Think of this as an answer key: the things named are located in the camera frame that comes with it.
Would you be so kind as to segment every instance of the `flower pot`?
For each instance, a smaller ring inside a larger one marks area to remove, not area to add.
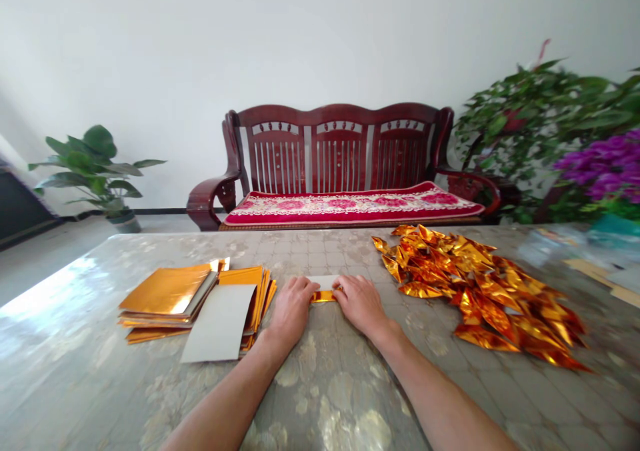
[[[616,250],[633,262],[640,262],[640,224],[615,214],[605,214],[587,233],[589,243]]]
[[[139,233],[142,229],[137,217],[131,209],[128,209],[122,216],[108,217],[107,221],[115,226],[120,234]]]

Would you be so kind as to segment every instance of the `bench backrest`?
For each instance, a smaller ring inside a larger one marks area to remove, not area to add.
[[[229,165],[241,170],[246,195],[394,189],[433,179],[452,123],[448,107],[418,103],[313,111],[262,105],[230,111],[224,127],[238,152]]]

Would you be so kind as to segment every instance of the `baseboard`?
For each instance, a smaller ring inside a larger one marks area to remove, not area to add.
[[[159,215],[159,214],[186,214],[187,209],[185,207],[156,207],[154,209],[134,209],[137,215]],[[214,207],[213,212],[216,214],[224,214],[225,210],[222,207]],[[92,215],[102,215],[102,211],[98,209],[92,209],[91,211],[84,211],[75,216],[63,216],[62,220],[65,222],[78,222],[83,219],[87,219]]]
[[[0,251],[10,248],[11,246],[15,246],[16,244],[20,244],[21,242],[24,242],[28,239],[34,238],[35,236],[52,230],[53,228],[57,228],[62,224],[63,221],[61,219],[56,219],[40,223],[29,228],[28,230],[20,231],[19,233],[9,236],[8,238],[0,240]]]

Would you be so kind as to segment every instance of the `forearm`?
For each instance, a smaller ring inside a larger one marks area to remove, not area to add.
[[[163,446],[170,450],[235,450],[273,377],[291,351],[267,328],[251,351],[189,413]]]
[[[409,341],[396,322],[372,339],[436,451],[516,450],[507,435]]]

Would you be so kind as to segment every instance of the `white wall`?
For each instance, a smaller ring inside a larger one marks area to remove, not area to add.
[[[0,97],[25,142],[102,123],[122,161],[168,159],[134,181],[145,197],[130,204],[183,207],[196,183],[226,168],[219,123],[231,108],[420,101],[459,110],[534,60],[548,37],[546,58],[623,79],[640,65],[639,3],[0,0]],[[0,113],[3,135],[10,121]]]

